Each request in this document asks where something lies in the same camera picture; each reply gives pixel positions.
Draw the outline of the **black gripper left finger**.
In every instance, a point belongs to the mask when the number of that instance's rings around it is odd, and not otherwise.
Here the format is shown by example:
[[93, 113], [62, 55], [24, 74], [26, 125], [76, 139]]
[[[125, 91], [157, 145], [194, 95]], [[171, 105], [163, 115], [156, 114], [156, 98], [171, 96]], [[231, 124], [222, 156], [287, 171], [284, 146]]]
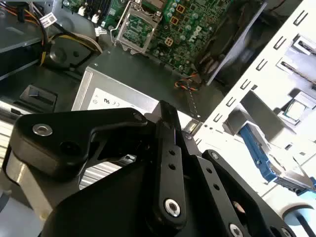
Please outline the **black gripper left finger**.
[[22, 116], [13, 127], [5, 174], [37, 214], [50, 216], [66, 198], [130, 164], [182, 161], [176, 109], [160, 101], [151, 117], [133, 108]]

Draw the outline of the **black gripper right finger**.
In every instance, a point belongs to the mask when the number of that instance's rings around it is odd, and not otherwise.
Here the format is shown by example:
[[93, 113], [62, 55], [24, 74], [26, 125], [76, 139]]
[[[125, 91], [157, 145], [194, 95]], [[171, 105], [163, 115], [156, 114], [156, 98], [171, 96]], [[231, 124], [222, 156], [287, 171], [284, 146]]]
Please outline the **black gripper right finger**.
[[195, 237], [293, 237], [295, 233], [214, 150], [182, 133], [188, 224]]

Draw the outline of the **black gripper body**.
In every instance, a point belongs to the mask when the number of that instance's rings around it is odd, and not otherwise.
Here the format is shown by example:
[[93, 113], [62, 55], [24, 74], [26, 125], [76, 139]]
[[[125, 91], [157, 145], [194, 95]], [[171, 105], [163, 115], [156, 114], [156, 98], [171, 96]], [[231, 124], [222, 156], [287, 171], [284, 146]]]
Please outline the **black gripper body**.
[[180, 159], [130, 164], [63, 200], [43, 237], [223, 237], [214, 201]]

